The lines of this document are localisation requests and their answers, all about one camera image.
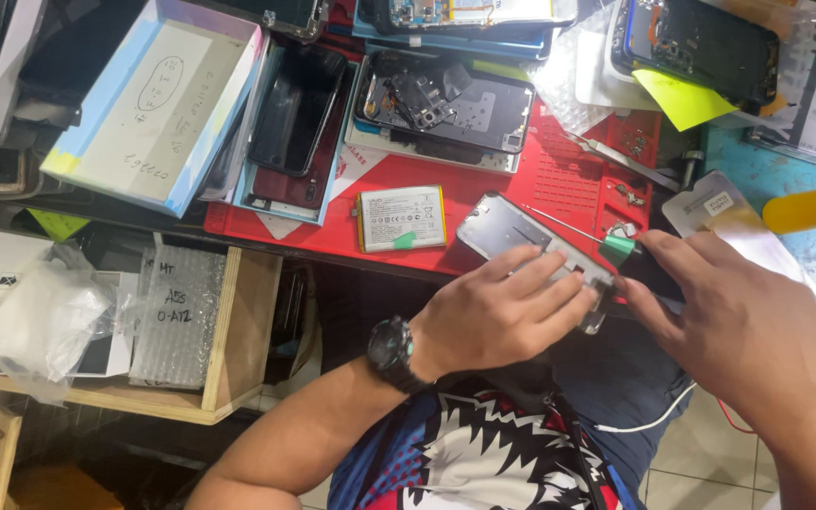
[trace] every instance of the bubble wrap bag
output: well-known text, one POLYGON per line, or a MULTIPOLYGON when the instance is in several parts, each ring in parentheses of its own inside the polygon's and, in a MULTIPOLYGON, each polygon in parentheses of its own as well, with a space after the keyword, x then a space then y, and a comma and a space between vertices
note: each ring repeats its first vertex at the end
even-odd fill
MULTIPOLYGON (((145 254, 144 270, 147 263, 145 254)), ((204 385, 225 266, 225 255, 171 246, 156 249, 131 379, 204 385)))
POLYGON ((562 129, 569 133, 583 134, 614 111, 606 106, 583 104, 575 98, 578 37, 582 32, 605 34, 609 30, 614 4, 607 4, 591 17, 557 36, 546 62, 524 66, 537 94, 550 108, 550 113, 559 120, 562 129))

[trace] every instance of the man's right hand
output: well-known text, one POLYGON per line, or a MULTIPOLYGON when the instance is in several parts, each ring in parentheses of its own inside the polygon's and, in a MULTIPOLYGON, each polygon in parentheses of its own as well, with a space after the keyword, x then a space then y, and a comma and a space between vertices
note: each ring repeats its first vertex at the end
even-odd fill
POLYGON ((637 281, 618 279, 618 287, 698 384, 762 434, 816 413, 816 306, 808 288, 747 261, 712 233, 680 239, 652 230, 639 240, 682 287, 683 313, 676 317, 637 281))

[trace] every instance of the wooden shelf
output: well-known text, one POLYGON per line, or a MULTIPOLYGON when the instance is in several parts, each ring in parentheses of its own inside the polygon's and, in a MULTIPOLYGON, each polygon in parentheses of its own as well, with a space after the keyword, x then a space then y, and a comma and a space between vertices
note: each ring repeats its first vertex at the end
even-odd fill
MULTIPOLYGON (((266 371, 282 258, 229 248, 203 393, 128 384, 128 377, 76 377, 66 402, 213 425, 259 395, 266 371)), ((24 393, 9 377, 0 389, 24 393)))

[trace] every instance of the wristwatch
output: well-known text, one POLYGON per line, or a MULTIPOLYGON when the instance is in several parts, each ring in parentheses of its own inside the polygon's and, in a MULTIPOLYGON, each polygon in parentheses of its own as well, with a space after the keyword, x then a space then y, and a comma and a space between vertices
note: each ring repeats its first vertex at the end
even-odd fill
POLYGON ((414 341, 401 317, 384 320, 370 333, 367 360, 371 370, 402 393, 414 395, 428 385, 411 371, 414 341))

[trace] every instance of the green tape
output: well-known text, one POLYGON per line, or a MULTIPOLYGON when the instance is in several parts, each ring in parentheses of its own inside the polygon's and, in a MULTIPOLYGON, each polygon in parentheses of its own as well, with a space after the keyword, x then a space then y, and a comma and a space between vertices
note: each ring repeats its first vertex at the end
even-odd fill
POLYGON ((414 248, 414 239, 416 238, 417 234, 412 230, 407 234, 394 238, 392 244, 395 246, 395 249, 412 249, 414 248))

